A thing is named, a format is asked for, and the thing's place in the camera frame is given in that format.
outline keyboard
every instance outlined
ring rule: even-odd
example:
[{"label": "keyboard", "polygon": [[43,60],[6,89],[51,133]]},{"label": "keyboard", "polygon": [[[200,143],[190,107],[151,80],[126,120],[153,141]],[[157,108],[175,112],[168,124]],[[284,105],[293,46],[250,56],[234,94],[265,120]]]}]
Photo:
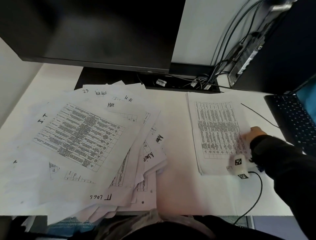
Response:
[{"label": "keyboard", "polygon": [[296,95],[264,97],[286,141],[316,157],[316,125]]}]

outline black sleeve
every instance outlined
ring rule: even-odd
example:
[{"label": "black sleeve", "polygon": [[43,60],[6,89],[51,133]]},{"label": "black sleeve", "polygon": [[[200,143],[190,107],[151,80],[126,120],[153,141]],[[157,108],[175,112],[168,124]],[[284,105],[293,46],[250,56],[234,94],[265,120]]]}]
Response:
[{"label": "black sleeve", "polygon": [[316,158],[269,135],[250,143],[253,161],[274,180],[274,190],[291,208],[308,239],[316,239]]}]

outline neat paper stack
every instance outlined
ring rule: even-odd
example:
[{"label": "neat paper stack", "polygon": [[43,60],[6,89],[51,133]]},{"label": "neat paper stack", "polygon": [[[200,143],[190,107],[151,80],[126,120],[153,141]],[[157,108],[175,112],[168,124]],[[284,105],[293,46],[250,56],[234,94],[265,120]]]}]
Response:
[{"label": "neat paper stack", "polygon": [[201,174],[234,174],[231,156],[243,154],[248,167],[249,146],[241,137],[250,131],[240,101],[229,93],[187,93],[197,165]]},{"label": "neat paper stack", "polygon": [[94,222],[156,207],[166,129],[141,84],[85,85],[32,106],[1,151],[10,215]]}]

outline white desk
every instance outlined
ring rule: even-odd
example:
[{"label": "white desk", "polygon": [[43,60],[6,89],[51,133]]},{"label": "white desk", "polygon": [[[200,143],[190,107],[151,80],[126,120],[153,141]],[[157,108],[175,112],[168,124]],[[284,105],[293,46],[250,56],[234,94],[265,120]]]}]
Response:
[{"label": "white desk", "polygon": [[[10,140],[23,128],[23,116],[32,104],[74,89],[82,67],[44,64],[18,104],[0,129],[0,143]],[[228,86],[226,76],[220,85]],[[266,105],[264,93],[221,89],[234,92],[241,102],[275,122]],[[198,172],[189,112],[185,92],[147,90],[152,101],[161,108],[169,124],[166,140],[168,166],[157,176],[157,208],[162,213],[185,215],[241,215],[256,201],[260,182],[256,176],[240,181],[235,176],[201,176]],[[280,130],[260,116],[244,109],[251,126],[260,126],[265,132],[283,138]],[[273,181],[265,174],[263,193],[249,215],[292,215],[288,206],[275,194]],[[45,208],[24,214],[45,215]],[[5,215],[5,203],[0,204],[0,215]]]}]

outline person's right hand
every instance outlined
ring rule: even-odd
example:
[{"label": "person's right hand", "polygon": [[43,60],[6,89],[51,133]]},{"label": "person's right hand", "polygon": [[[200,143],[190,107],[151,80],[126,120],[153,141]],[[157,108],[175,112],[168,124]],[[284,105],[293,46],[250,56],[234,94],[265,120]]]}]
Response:
[{"label": "person's right hand", "polygon": [[260,135],[267,135],[264,131],[261,130],[259,127],[252,127],[250,128],[250,132],[244,134],[242,137],[246,140],[248,144],[251,143],[251,141]]}]

